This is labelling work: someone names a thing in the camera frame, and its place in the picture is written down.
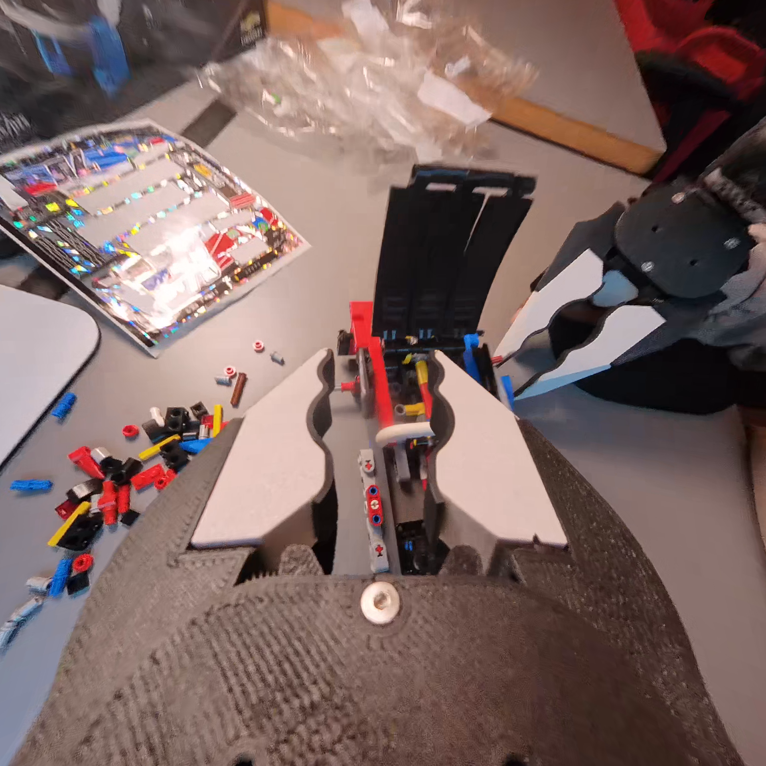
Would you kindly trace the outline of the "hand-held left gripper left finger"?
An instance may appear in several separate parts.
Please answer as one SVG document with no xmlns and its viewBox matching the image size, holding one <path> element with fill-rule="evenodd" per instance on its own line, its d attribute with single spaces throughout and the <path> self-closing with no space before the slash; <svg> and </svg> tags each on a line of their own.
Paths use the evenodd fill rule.
<svg viewBox="0 0 766 766">
<path fill-rule="evenodd" d="M 331 574 L 338 501 L 324 438 L 335 372 L 332 350 L 321 349 L 247 410 L 191 536 L 193 549 L 251 547 L 274 569 L 287 546 L 306 545 Z"/>
</svg>

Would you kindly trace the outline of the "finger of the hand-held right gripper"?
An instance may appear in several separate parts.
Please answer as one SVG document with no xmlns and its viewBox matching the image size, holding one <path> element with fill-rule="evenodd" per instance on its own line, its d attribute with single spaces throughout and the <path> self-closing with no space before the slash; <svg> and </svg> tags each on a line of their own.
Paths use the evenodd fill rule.
<svg viewBox="0 0 766 766">
<path fill-rule="evenodd" d="M 639 278 L 615 250 L 614 229 L 628 208 L 617 202 L 602 215 L 573 227 L 512 320 L 495 351 L 494 366 L 508 361 L 554 319 L 563 319 L 565 309 L 576 303 L 602 310 L 637 298 Z"/>
<path fill-rule="evenodd" d="M 516 400 L 543 395 L 608 370 L 665 319 L 651 306 L 622 305 L 604 315 L 587 342 L 570 349 L 552 369 L 530 379 L 514 393 Z"/>
</svg>

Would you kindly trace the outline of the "red and black chair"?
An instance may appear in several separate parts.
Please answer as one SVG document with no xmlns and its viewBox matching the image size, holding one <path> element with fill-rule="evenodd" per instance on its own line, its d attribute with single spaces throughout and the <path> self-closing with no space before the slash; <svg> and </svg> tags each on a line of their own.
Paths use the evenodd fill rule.
<svg viewBox="0 0 766 766">
<path fill-rule="evenodd" d="M 665 141 L 653 182 L 706 166 L 764 91 L 764 47 L 712 23 L 714 4 L 614 2 Z"/>
</svg>

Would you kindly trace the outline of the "wooden edge strip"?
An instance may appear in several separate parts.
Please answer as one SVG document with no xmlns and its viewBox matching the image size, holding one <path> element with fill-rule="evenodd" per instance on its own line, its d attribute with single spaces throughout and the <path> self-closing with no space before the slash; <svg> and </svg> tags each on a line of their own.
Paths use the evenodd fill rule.
<svg viewBox="0 0 766 766">
<path fill-rule="evenodd" d="M 493 109 L 499 124 L 635 175 L 665 141 L 612 2 L 446 2 L 537 77 Z"/>
</svg>

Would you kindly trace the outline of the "white rounded board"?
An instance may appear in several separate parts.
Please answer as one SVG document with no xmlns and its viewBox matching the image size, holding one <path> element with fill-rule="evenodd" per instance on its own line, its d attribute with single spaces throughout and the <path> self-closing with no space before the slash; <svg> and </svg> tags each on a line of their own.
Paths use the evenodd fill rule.
<svg viewBox="0 0 766 766">
<path fill-rule="evenodd" d="M 1 287 L 1 464 L 90 361 L 100 339 L 84 311 Z"/>
</svg>

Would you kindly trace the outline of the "clear plastic bags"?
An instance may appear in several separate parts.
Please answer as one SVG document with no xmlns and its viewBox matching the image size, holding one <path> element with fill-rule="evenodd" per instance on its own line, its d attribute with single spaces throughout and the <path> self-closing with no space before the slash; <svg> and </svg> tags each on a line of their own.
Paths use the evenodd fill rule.
<svg viewBox="0 0 766 766">
<path fill-rule="evenodd" d="M 457 2 L 342 2 L 333 32 L 271 34 L 199 81 L 303 154 L 381 168 L 487 153 L 480 127 L 538 76 Z"/>
</svg>

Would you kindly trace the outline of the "pile of loose lego pieces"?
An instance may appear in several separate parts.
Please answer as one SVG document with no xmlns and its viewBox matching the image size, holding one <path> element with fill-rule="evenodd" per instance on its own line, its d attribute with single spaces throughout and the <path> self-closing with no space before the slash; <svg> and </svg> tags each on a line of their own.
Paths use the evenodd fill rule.
<svg viewBox="0 0 766 766">
<path fill-rule="evenodd" d="M 62 421 L 49 416 L 2 474 L 2 662 L 41 664 L 59 656 L 74 609 L 94 582 L 93 568 L 140 518 L 138 505 L 178 473 L 163 461 L 178 445 L 151 444 L 141 428 L 150 408 L 220 405 L 231 388 L 215 382 L 226 367 L 254 388 L 278 364 L 265 332 L 243 341 L 220 336 L 183 342 L 158 360 L 115 341 L 101 345 L 78 379 Z"/>
</svg>

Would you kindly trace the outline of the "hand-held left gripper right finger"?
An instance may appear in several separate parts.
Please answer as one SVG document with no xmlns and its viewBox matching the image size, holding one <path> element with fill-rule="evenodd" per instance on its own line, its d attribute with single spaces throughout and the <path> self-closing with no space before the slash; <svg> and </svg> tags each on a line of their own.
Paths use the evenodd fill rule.
<svg viewBox="0 0 766 766">
<path fill-rule="evenodd" d="M 503 549 L 568 538 L 513 412 L 440 350 L 430 353 L 424 531 L 429 552 L 468 546 L 488 574 Z"/>
</svg>

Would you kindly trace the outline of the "black lego box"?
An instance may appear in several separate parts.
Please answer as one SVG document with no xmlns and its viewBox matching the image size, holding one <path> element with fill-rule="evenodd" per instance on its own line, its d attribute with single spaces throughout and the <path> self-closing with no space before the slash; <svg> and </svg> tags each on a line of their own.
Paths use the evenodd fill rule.
<svg viewBox="0 0 766 766">
<path fill-rule="evenodd" d="M 2 152 L 120 120 L 266 33 L 263 1 L 2 1 Z"/>
</svg>

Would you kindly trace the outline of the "lego car model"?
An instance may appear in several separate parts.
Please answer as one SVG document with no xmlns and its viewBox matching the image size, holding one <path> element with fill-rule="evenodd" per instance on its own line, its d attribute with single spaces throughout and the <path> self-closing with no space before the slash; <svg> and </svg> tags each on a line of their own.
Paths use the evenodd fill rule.
<svg viewBox="0 0 766 766">
<path fill-rule="evenodd" d="M 537 178 L 508 171 L 415 165 L 394 186 L 381 239 L 375 294 L 349 304 L 337 355 L 355 377 L 336 386 L 378 427 L 406 435 L 359 453 L 371 571 L 434 573 L 449 545 L 428 541 L 422 505 L 434 438 L 428 355 L 442 351 L 500 399 L 480 319 L 490 288 L 533 204 Z"/>
</svg>

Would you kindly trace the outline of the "holographic sticker sheet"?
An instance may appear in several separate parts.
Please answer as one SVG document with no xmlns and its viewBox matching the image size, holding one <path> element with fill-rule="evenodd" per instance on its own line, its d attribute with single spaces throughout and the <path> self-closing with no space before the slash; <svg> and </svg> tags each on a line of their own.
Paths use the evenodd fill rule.
<svg viewBox="0 0 766 766">
<path fill-rule="evenodd" d="M 151 120 L 2 154 L 2 233 L 158 358 L 310 249 L 245 181 Z"/>
</svg>

